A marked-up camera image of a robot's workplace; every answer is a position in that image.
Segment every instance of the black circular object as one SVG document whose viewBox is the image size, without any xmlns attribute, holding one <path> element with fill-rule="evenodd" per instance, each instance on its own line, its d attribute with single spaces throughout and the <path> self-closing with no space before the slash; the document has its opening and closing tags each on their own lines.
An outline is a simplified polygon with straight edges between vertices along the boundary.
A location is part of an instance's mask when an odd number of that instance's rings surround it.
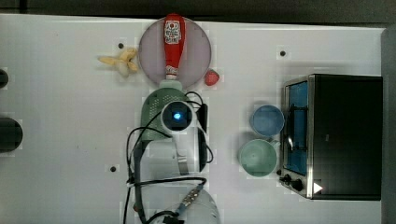
<svg viewBox="0 0 396 224">
<path fill-rule="evenodd" d="M 303 181 L 301 181 L 301 179 L 296 179 L 290 182 L 291 186 L 296 189 L 297 191 L 301 191 L 304 186 L 303 186 Z"/>
<path fill-rule="evenodd" d="M 14 119 L 0 119 L 0 152 L 16 149 L 22 142 L 21 125 Z"/>
<path fill-rule="evenodd" d="M 8 84 L 9 78 L 6 71 L 0 69 L 0 89 Z"/>
<path fill-rule="evenodd" d="M 163 124 L 172 131 L 186 129 L 191 124 L 191 120 L 190 108 L 181 102 L 173 102 L 163 111 Z"/>
</svg>

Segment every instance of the toaster oven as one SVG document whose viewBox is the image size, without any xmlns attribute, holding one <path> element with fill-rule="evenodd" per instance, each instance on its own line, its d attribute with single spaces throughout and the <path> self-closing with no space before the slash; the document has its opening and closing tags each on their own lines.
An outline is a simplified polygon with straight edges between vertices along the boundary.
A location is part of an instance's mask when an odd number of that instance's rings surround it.
<svg viewBox="0 0 396 224">
<path fill-rule="evenodd" d="M 314 200 L 380 200 L 382 110 L 382 77 L 314 74 L 287 82 L 281 184 Z"/>
</svg>

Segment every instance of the white tabletop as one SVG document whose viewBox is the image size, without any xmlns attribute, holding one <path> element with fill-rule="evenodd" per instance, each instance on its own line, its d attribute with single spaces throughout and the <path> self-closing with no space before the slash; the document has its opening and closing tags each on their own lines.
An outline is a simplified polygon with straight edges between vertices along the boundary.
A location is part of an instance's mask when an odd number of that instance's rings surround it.
<svg viewBox="0 0 396 224">
<path fill-rule="evenodd" d="M 157 87 L 142 71 L 124 79 L 97 58 L 117 56 L 120 42 L 137 47 L 152 22 L 0 15 L 0 68 L 10 76 L 0 112 L 24 130 L 21 147 L 0 155 L 0 223 L 121 223 L 126 137 Z M 380 223 L 380 202 L 309 201 L 275 174 L 250 177 L 236 154 L 258 137 L 248 127 L 254 105 L 279 105 L 285 81 L 312 73 L 380 76 L 383 29 L 198 23 L 221 75 L 215 87 L 200 81 L 191 90 L 209 105 L 215 159 L 203 176 L 222 223 Z M 138 223 L 130 209 L 129 222 Z"/>
</svg>

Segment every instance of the green bowl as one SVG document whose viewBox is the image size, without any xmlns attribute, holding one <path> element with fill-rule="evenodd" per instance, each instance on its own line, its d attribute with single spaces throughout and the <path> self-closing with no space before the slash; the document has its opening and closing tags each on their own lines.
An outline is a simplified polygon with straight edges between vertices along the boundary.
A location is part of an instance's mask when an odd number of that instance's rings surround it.
<svg viewBox="0 0 396 224">
<path fill-rule="evenodd" d="M 239 151 L 239 162 L 245 171 L 257 177 L 271 174 L 276 167 L 276 142 L 255 139 Z"/>
</svg>

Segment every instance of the red ketchup bottle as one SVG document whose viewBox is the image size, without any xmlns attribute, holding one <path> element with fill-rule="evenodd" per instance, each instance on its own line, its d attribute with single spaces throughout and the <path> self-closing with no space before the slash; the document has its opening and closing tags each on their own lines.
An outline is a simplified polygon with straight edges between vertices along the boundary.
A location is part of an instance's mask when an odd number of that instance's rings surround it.
<svg viewBox="0 0 396 224">
<path fill-rule="evenodd" d="M 163 23 L 166 79 L 177 79 L 177 69 L 186 38 L 186 24 L 183 17 L 172 13 Z"/>
</svg>

